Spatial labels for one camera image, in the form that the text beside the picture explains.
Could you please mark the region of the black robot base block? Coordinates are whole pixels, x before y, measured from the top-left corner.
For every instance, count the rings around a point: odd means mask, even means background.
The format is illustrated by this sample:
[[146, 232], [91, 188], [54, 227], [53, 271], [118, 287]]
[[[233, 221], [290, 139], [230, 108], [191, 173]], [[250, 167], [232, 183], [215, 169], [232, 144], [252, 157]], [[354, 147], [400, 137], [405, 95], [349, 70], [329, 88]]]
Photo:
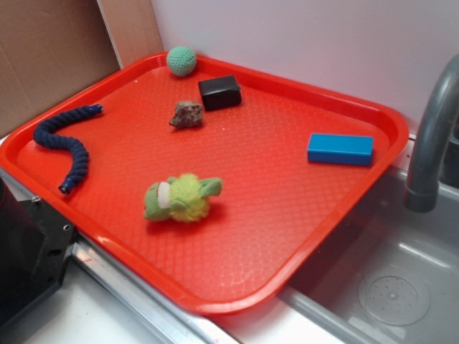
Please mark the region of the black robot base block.
[[76, 233], [46, 201], [19, 201], [1, 182], [1, 330], [62, 286]]

